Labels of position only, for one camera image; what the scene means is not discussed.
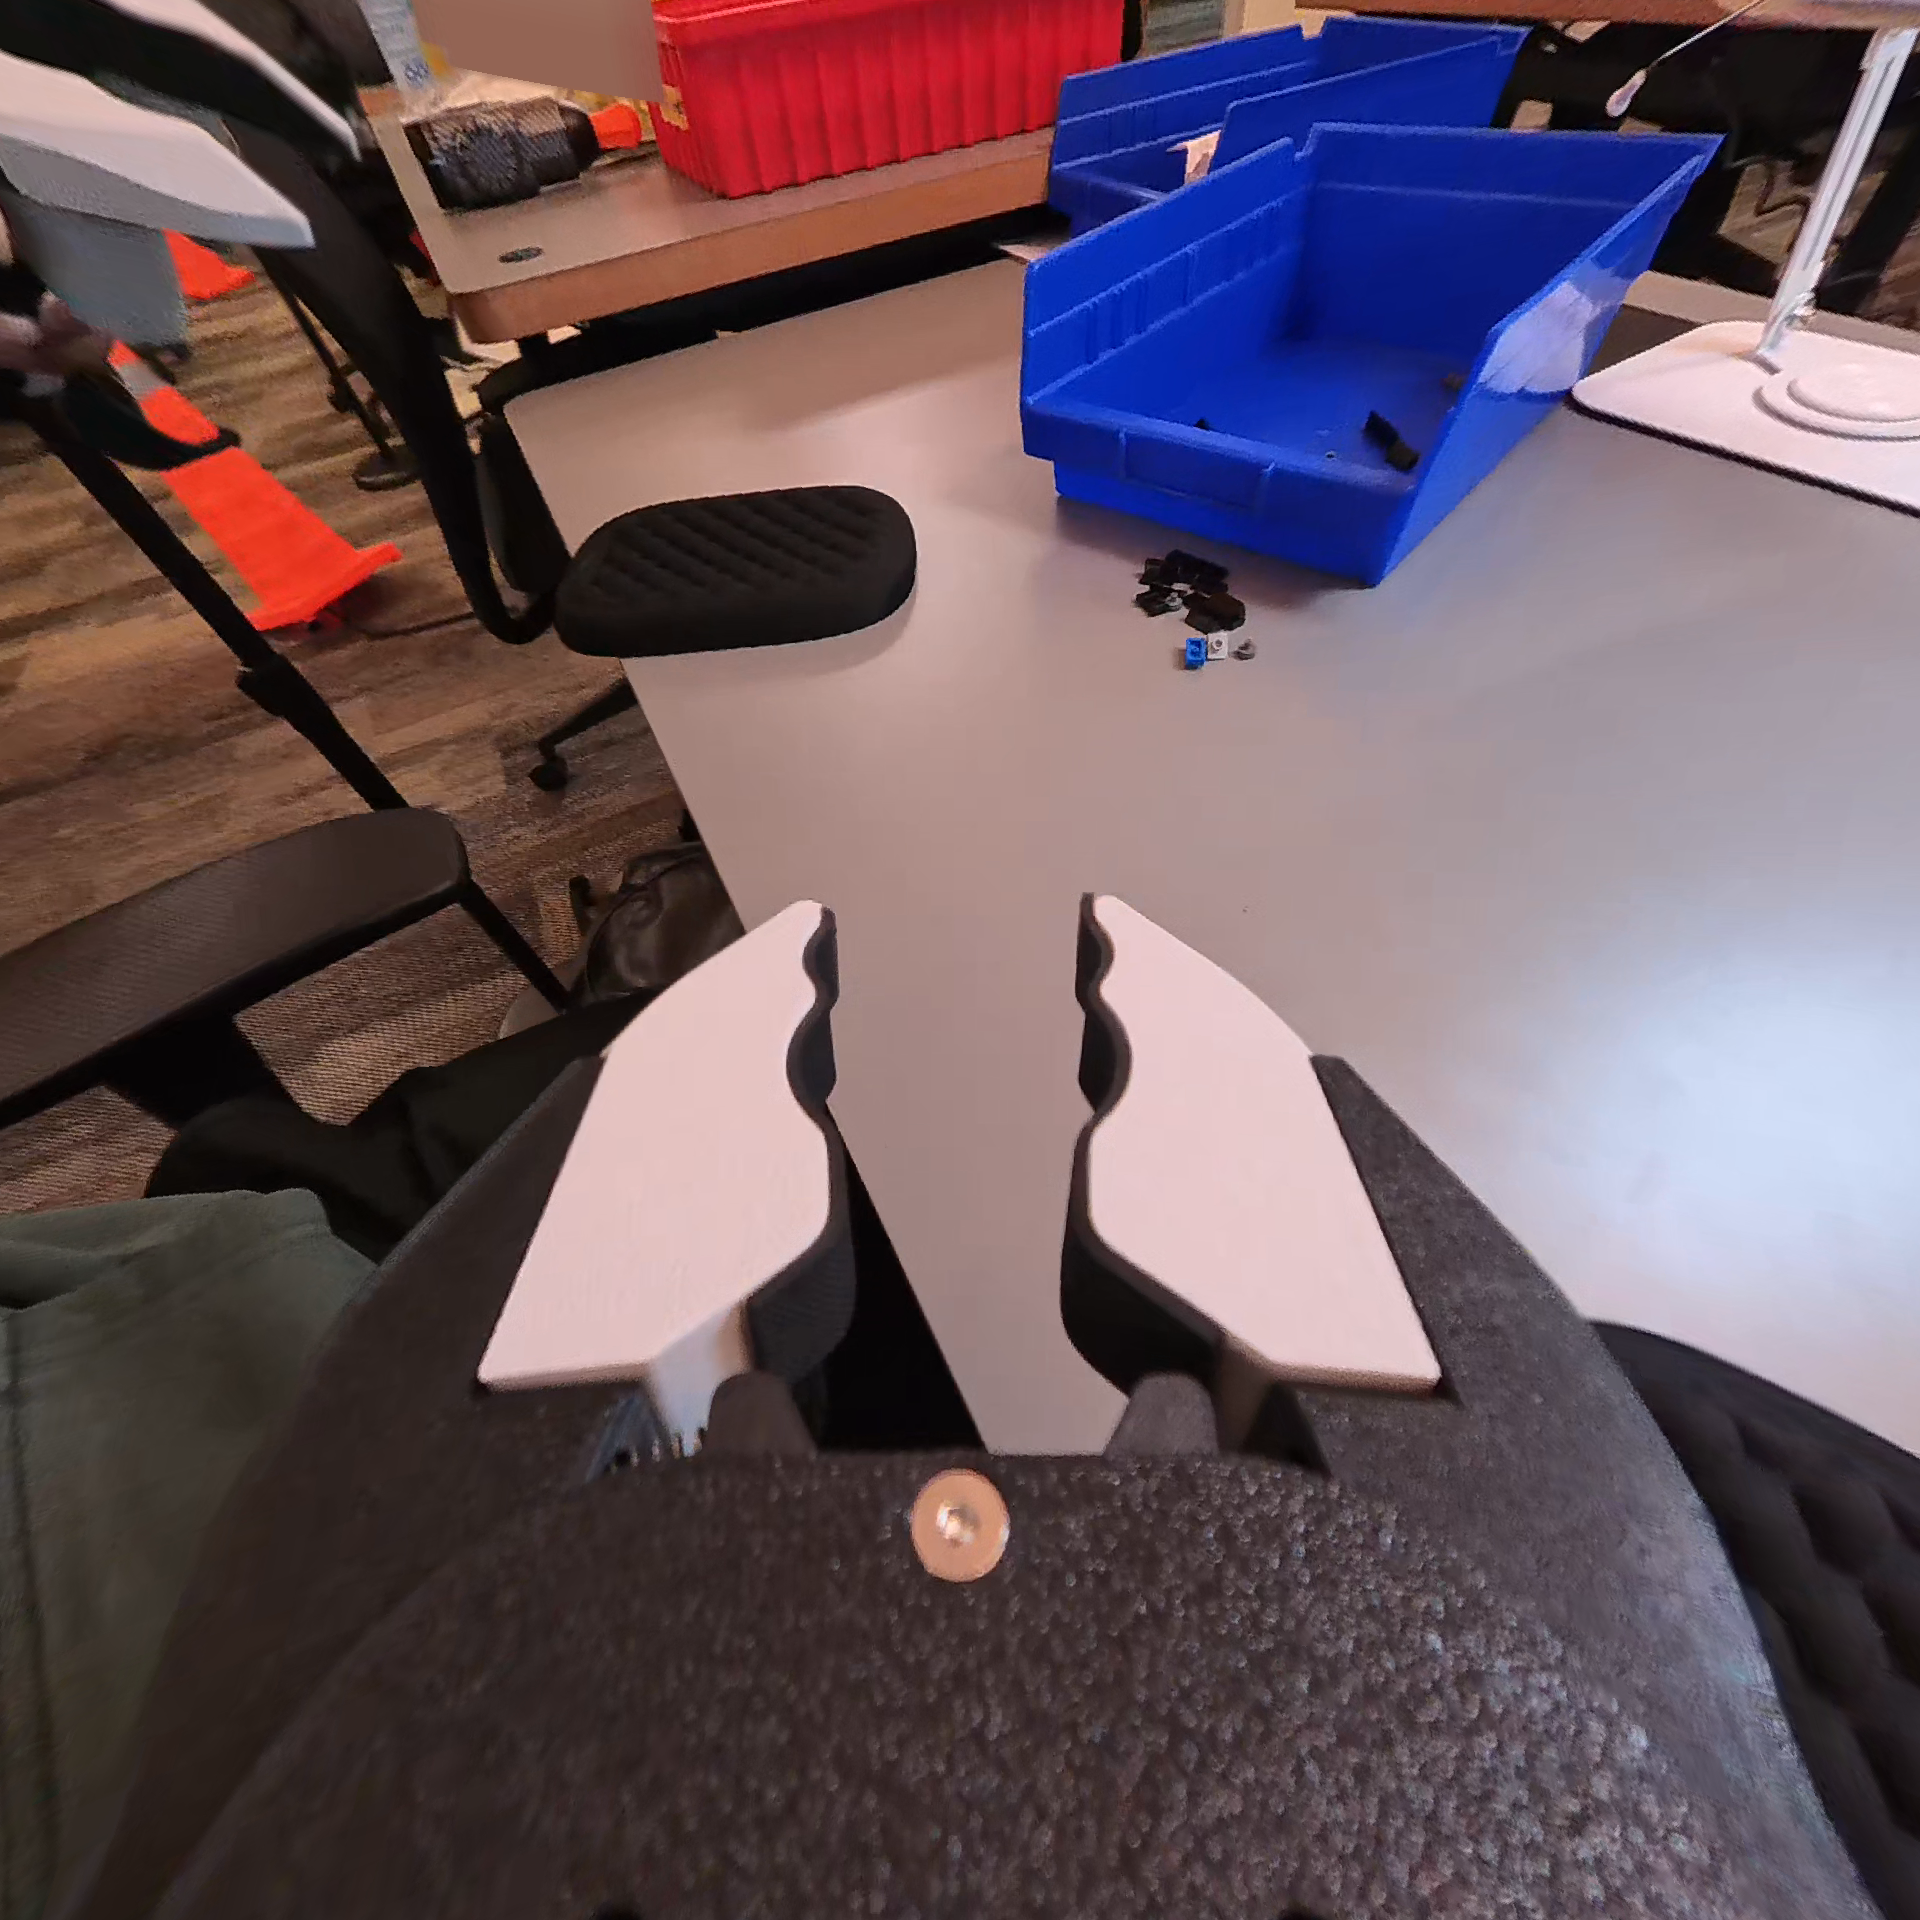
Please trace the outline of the red plastic bin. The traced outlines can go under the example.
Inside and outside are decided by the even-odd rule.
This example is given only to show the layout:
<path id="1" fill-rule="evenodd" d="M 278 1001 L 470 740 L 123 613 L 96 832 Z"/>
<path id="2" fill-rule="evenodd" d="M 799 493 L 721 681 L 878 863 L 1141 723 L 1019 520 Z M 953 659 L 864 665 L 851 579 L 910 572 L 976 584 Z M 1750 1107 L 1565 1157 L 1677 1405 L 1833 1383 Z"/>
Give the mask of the red plastic bin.
<path id="1" fill-rule="evenodd" d="M 1122 3 L 655 8 L 663 162 L 723 199 L 1050 128 L 1120 60 Z"/>

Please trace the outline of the pile of lego pieces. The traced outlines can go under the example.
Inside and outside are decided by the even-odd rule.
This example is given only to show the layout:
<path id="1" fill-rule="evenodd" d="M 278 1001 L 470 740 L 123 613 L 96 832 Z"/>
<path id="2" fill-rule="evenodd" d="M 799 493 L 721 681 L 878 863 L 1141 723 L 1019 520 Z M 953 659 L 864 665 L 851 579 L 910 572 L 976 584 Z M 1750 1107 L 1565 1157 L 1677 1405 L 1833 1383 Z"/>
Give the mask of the pile of lego pieces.
<path id="1" fill-rule="evenodd" d="M 1247 624 L 1249 607 L 1221 563 L 1179 546 L 1149 555 L 1136 575 L 1133 607 L 1141 617 L 1179 624 L 1171 659 L 1186 675 L 1223 660 L 1257 659 L 1257 640 Z"/>

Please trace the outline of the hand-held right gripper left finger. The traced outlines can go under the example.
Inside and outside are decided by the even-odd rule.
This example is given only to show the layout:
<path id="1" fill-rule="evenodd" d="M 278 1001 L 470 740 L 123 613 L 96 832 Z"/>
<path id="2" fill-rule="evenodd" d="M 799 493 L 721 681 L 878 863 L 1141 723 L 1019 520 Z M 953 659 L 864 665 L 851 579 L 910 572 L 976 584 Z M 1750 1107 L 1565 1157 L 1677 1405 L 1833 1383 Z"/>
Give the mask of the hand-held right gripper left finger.
<path id="1" fill-rule="evenodd" d="M 797 900 L 606 1048 L 488 1393 L 624 1386 L 656 1450 L 815 1448 L 797 1386 L 857 1306 L 838 995 L 834 914 Z"/>

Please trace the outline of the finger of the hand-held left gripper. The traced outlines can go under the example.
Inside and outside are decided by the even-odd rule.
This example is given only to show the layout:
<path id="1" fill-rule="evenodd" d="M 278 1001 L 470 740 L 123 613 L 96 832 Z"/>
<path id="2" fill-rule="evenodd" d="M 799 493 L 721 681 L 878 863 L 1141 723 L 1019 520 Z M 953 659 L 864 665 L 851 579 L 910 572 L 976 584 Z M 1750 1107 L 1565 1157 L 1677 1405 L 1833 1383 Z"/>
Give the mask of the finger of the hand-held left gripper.
<path id="1" fill-rule="evenodd" d="M 350 117 L 207 4 L 5 3 L 5 56 L 274 136 L 307 154 L 362 154 Z"/>
<path id="2" fill-rule="evenodd" d="M 209 243 L 310 250 L 298 204 L 221 137 L 80 75 L 2 56 L 2 172 L 19 197 Z"/>

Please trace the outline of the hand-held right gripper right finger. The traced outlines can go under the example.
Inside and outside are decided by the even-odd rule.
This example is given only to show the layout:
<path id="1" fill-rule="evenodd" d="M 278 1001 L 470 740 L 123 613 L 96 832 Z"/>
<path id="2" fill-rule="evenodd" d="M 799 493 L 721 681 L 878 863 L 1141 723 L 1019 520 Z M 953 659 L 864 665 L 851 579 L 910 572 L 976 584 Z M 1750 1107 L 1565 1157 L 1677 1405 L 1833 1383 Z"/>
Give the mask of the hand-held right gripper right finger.
<path id="1" fill-rule="evenodd" d="M 1313 1048 L 1113 895 L 1079 904 L 1062 1315 L 1122 1395 L 1197 1383 L 1230 1450 L 1305 1450 L 1299 1395 L 1440 1405 L 1448 1371 Z"/>

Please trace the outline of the person's left hand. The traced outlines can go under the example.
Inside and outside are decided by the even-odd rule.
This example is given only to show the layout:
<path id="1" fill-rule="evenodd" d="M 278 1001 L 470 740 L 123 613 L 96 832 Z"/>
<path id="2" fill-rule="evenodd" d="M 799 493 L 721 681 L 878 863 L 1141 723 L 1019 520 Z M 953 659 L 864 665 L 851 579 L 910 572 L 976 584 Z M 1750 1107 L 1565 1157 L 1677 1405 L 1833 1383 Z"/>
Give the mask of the person's left hand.
<path id="1" fill-rule="evenodd" d="M 47 292 L 33 312 L 2 312 L 2 370 L 41 394 L 73 378 L 103 378 L 113 370 L 113 338 Z"/>

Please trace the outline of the white book stand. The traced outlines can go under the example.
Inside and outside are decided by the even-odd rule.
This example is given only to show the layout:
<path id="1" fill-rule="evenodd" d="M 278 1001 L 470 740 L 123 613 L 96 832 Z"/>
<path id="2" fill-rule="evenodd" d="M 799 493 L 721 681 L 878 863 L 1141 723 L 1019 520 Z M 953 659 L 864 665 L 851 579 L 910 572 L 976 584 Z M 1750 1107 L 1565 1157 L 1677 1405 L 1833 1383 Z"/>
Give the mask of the white book stand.
<path id="1" fill-rule="evenodd" d="M 1830 4 L 1872 24 L 1861 77 L 1763 323 L 1682 332 L 1573 386 L 1614 425 L 1918 514 L 1918 359 L 1810 332 L 1816 295 L 1915 45 L 1915 4 Z"/>

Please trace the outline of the small lego bricks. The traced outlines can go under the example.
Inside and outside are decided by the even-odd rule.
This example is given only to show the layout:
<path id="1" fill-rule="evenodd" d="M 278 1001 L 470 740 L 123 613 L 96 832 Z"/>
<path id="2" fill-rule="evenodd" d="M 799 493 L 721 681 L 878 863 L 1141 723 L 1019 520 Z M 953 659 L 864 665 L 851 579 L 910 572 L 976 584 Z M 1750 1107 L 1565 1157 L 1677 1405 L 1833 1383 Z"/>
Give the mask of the small lego bricks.
<path id="1" fill-rule="evenodd" d="M 1433 402 L 1443 389 L 1443 375 L 1422 370 L 1411 385 L 1378 370 L 1358 379 L 1243 379 L 1191 395 L 1168 410 L 1168 421 L 1283 475 L 1416 473 L 1433 419 L 1448 410 Z"/>

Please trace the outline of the neighbouring wooden desk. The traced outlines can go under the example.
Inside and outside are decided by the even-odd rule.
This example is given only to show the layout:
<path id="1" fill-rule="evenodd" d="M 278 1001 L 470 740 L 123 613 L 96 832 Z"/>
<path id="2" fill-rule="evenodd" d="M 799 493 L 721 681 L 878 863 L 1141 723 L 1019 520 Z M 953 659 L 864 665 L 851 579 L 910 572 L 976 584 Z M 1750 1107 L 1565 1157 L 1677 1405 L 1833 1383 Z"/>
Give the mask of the neighbouring wooden desk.
<path id="1" fill-rule="evenodd" d="M 1041 128 L 750 199 L 718 199 L 656 159 L 621 160 L 520 205 L 448 210 L 389 95 L 376 97 L 371 128 L 453 315 L 480 346 L 1035 209 L 1054 139 Z"/>

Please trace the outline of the blue plastic bin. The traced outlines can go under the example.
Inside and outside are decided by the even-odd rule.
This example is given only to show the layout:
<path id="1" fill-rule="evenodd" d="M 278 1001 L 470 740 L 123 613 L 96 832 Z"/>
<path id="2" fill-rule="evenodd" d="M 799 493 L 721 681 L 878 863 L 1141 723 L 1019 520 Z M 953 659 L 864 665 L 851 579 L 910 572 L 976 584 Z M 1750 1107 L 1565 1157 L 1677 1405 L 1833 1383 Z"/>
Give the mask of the blue plastic bin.
<path id="1" fill-rule="evenodd" d="M 1024 453 L 1057 489 L 1378 586 L 1573 394 L 1717 136 L 1320 127 L 1027 269 Z M 1414 473 L 1262 471 L 1168 410 L 1446 378 Z"/>
<path id="2" fill-rule="evenodd" d="M 1527 27 L 1341 17 L 1141 57 L 1062 88 L 1048 204 L 1088 233 L 1320 127 L 1488 128 Z"/>

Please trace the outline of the black mesh office chair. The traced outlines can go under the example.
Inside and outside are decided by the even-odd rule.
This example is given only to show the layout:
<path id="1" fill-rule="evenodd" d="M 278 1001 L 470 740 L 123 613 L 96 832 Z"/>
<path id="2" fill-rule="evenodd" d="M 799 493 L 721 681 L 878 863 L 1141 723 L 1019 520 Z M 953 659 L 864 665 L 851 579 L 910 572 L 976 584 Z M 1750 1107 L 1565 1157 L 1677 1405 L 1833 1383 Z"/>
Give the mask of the black mesh office chair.
<path id="1" fill-rule="evenodd" d="M 271 274 L 349 351 L 419 460 L 448 561 L 480 624 L 505 643 L 553 624 L 553 595 L 512 609 L 490 530 L 490 467 L 458 417 L 429 323 L 378 240 L 319 167 L 239 136 L 310 220 L 314 248 L 263 251 Z M 5 954 L 5 1127 L 107 1088 L 169 1129 L 248 1096 L 287 1098 L 239 1017 L 414 924 L 461 908 L 558 1015 L 563 980 L 473 879 L 465 839 L 426 808 L 310 825 Z"/>

